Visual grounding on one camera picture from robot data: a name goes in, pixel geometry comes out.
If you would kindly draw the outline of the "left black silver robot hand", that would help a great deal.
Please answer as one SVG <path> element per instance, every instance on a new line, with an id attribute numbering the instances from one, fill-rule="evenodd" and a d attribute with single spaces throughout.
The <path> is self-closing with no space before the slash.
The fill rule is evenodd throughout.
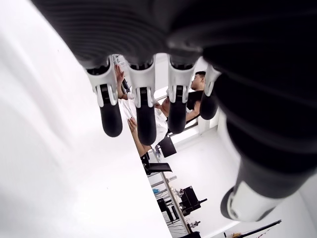
<path id="1" fill-rule="evenodd" d="M 191 75 L 208 63 L 200 115 L 220 108 L 241 156 L 224 217 L 256 222 L 317 169 L 317 3 L 314 0 L 36 0 L 86 69 L 104 131 L 122 122 L 113 54 L 128 62 L 140 142 L 154 143 L 155 54 L 168 56 L 168 127 L 185 127 Z"/>

